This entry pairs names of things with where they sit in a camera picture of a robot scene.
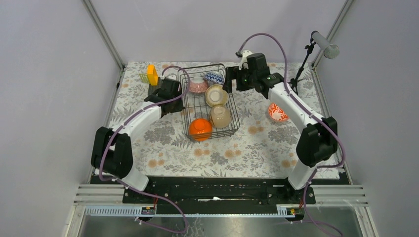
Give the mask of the blue zigzag orange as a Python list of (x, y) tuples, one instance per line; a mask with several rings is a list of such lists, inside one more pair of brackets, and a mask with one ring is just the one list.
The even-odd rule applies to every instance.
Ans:
[(222, 76), (221, 74), (218, 74), (218, 73), (214, 73), (214, 72), (206, 73), (204, 75), (204, 79), (206, 81), (212, 82), (214, 84), (224, 85), (224, 83), (225, 83), (224, 76)]

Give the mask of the white bowl red floral pattern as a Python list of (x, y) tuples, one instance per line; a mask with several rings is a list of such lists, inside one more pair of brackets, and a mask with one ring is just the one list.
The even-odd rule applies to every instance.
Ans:
[(268, 114), (276, 122), (286, 122), (289, 119), (288, 115), (275, 103), (268, 106)]

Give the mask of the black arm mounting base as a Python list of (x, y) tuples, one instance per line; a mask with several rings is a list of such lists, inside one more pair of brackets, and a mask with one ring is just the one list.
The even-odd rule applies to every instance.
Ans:
[(166, 197), (185, 214), (268, 214), (277, 204), (298, 207), (302, 192), (286, 197), (284, 178), (150, 176), (146, 193)]

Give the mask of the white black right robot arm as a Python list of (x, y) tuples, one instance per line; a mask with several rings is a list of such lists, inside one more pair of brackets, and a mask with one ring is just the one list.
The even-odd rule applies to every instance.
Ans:
[(323, 117), (299, 98), (287, 83), (286, 74), (271, 72), (264, 54), (243, 50), (237, 56), (240, 63), (225, 69), (224, 89), (231, 91), (232, 80), (237, 91), (254, 89), (278, 105), (300, 132), (296, 147), (299, 160), (288, 176), (290, 186), (283, 190), (284, 199), (296, 203), (319, 163), (337, 152), (337, 121)]

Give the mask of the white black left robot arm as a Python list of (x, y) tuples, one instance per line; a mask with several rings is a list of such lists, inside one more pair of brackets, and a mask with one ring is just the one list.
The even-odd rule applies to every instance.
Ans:
[(132, 142), (166, 114), (184, 109), (181, 83), (170, 78), (161, 82), (161, 86), (144, 99), (139, 110), (120, 125), (100, 127), (92, 150), (91, 165), (113, 175), (125, 186), (133, 187), (134, 196), (142, 203), (153, 198), (153, 190), (147, 186), (149, 178), (133, 165)]

